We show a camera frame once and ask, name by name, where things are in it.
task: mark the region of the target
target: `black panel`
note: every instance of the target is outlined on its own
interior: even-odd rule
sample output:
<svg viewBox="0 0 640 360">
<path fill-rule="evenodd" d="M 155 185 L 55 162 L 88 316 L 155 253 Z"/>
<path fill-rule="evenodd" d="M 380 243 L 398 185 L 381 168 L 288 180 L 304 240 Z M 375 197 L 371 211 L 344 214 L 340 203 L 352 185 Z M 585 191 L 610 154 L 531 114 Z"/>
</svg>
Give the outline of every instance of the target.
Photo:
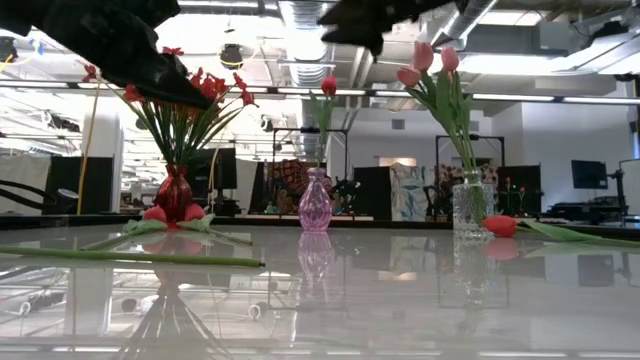
<svg viewBox="0 0 640 360">
<path fill-rule="evenodd" d="M 58 189 L 78 192 L 81 157 L 51 157 L 51 168 L 47 178 L 46 192 L 57 194 Z M 111 182 L 113 158 L 90 157 L 84 177 L 82 214 L 100 214 L 111 208 Z M 59 210 L 43 210 L 43 215 L 55 214 Z"/>
<path fill-rule="evenodd" d="M 542 189 L 540 180 L 540 165 L 533 166 L 503 166 L 498 168 L 498 208 L 504 211 L 505 215 L 513 215 L 519 209 L 520 198 L 517 194 L 511 194 L 510 201 L 507 201 L 506 184 L 507 178 L 511 179 L 511 184 L 518 188 L 524 186 L 526 193 L 524 211 L 528 213 L 540 213 L 542 209 Z"/>
<path fill-rule="evenodd" d="M 391 221 L 391 177 L 388 166 L 354 168 L 353 178 L 360 183 L 354 210 L 356 214 Z"/>
</svg>

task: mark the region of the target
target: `pink tulip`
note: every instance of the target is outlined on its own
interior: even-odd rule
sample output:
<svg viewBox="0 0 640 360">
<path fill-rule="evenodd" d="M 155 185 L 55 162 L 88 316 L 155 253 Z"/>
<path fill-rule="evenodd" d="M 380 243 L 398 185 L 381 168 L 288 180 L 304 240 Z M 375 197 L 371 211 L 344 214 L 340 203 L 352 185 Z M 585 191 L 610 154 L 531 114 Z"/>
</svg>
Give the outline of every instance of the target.
<svg viewBox="0 0 640 360">
<path fill-rule="evenodd" d="M 440 56 L 442 57 L 442 69 L 445 71 L 454 71 L 460 65 L 458 54 L 453 48 L 446 47 L 442 49 Z"/>
<path fill-rule="evenodd" d="M 414 69 L 425 72 L 433 64 L 433 48 L 431 44 L 416 41 L 413 46 L 413 62 Z"/>
<path fill-rule="evenodd" d="M 403 66 L 397 72 L 398 80 L 408 88 L 415 87 L 420 82 L 420 73 L 410 67 Z"/>
</svg>

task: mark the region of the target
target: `green stem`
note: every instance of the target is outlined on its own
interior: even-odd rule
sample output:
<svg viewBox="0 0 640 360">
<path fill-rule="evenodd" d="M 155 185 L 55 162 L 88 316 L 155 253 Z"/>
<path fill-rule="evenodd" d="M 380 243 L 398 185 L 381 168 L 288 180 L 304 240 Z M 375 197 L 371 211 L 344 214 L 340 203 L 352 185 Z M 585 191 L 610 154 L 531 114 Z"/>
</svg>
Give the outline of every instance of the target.
<svg viewBox="0 0 640 360">
<path fill-rule="evenodd" d="M 107 239 L 103 241 L 98 241 L 97 243 L 93 243 L 81 248 L 81 251 L 101 251 L 107 249 L 113 249 L 116 246 L 126 242 L 132 234 L 124 234 L 113 239 Z"/>
<path fill-rule="evenodd" d="M 225 265 L 225 266 L 244 266 L 244 267 L 261 267 L 265 266 L 259 260 L 240 259 L 240 258 L 212 258 L 203 256 L 184 256 L 184 255 L 152 255 L 152 254 L 134 254 L 121 252 L 104 252 L 104 251 L 73 251 L 58 249 L 40 249 L 27 248 L 17 246 L 0 246 L 0 253 L 14 254 L 23 256 L 41 256 L 41 257 L 58 257 L 66 259 L 84 259 L 84 260 L 120 260 L 120 261 L 150 261 L 163 262 L 173 264 L 188 265 Z"/>
</svg>

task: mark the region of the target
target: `black monitor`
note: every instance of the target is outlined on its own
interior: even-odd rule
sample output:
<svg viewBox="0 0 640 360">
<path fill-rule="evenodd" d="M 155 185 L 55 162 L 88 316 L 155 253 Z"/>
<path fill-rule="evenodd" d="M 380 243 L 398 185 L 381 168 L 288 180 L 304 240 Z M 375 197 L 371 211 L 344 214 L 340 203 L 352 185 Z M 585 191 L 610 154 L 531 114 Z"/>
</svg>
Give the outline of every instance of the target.
<svg viewBox="0 0 640 360">
<path fill-rule="evenodd" d="M 571 160 L 574 189 L 609 188 L 607 180 L 607 164 L 600 161 Z"/>
<path fill-rule="evenodd" d="M 216 149 L 203 149 L 196 153 L 188 164 L 187 182 L 191 186 L 194 200 L 202 205 L 207 203 L 211 161 Z M 237 188 L 236 149 L 218 150 L 213 179 L 214 189 Z"/>
</svg>

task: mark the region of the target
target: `pink vase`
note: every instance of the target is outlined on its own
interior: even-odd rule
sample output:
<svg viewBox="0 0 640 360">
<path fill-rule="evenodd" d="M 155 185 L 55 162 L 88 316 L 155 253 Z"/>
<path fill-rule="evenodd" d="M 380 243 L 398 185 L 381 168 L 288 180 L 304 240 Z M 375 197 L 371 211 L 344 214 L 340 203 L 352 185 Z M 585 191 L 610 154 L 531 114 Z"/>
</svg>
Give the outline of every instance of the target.
<svg viewBox="0 0 640 360">
<path fill-rule="evenodd" d="M 309 174 L 309 185 L 300 199 L 300 206 L 298 206 L 300 224 L 307 232 L 326 231 L 331 221 L 332 210 L 331 200 L 322 185 L 325 170 L 311 168 L 307 170 L 307 173 Z"/>
</svg>

